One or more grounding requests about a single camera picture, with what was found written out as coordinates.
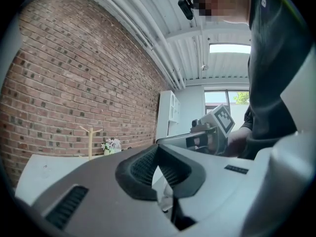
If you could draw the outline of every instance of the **light fixture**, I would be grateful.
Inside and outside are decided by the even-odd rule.
[[[247,53],[250,54],[251,46],[242,44],[210,44],[210,53]]]
[[[201,69],[202,69],[202,71],[206,71],[209,69],[209,66],[207,64],[203,64]]]

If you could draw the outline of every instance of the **tree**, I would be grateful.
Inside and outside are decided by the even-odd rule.
[[[237,96],[233,97],[238,105],[248,105],[249,104],[249,92],[237,92]]]

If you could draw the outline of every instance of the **brick wall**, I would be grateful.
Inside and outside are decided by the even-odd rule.
[[[1,92],[1,158],[15,186],[32,154],[87,155],[79,126],[122,148],[152,144],[158,96],[169,86],[127,30],[92,0],[34,0],[23,46]]]

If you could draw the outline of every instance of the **vent slot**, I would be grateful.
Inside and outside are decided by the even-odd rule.
[[[46,220],[55,227],[64,229],[87,192],[88,189],[83,186],[73,187],[46,216]]]

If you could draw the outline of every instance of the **white ceiling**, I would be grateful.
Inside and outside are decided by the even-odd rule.
[[[95,0],[140,42],[175,89],[188,85],[246,85],[249,55],[209,53],[210,43],[250,44],[246,24],[186,19],[178,0]],[[209,70],[202,71],[202,64]]]

